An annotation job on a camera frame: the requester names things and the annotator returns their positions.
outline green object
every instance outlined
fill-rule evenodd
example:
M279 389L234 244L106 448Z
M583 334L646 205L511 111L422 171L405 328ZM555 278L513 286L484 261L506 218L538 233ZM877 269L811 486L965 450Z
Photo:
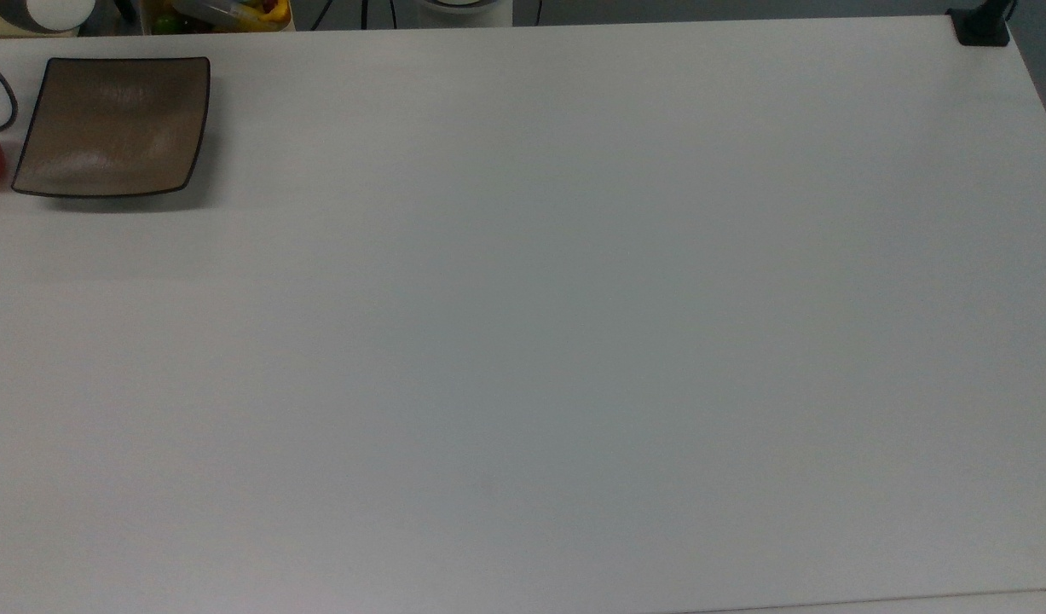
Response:
M182 35L183 31L185 28L182 26L182 20L172 16L170 13L157 16L155 24L152 25L152 35Z

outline plastic container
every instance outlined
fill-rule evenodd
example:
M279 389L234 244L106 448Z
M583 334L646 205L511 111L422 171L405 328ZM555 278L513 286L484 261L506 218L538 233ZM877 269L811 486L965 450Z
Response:
M233 0L172 0L170 4L181 15L196 17L223 30L280 31L288 25L263 21L260 12Z

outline brown plate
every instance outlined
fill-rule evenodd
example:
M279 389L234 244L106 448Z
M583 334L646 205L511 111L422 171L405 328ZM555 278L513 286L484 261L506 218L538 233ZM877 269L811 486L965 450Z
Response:
M207 58L48 60L12 189L104 198L187 185L208 115Z

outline white container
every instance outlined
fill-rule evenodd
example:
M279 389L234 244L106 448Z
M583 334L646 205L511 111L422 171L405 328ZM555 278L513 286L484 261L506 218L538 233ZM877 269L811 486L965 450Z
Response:
M434 27L510 27L514 0L416 0L417 24Z

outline square plate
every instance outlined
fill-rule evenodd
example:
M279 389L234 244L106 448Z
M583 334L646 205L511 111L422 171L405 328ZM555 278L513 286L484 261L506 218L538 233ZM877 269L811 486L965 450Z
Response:
M105 198L187 185L208 115L207 58L48 60L12 189Z

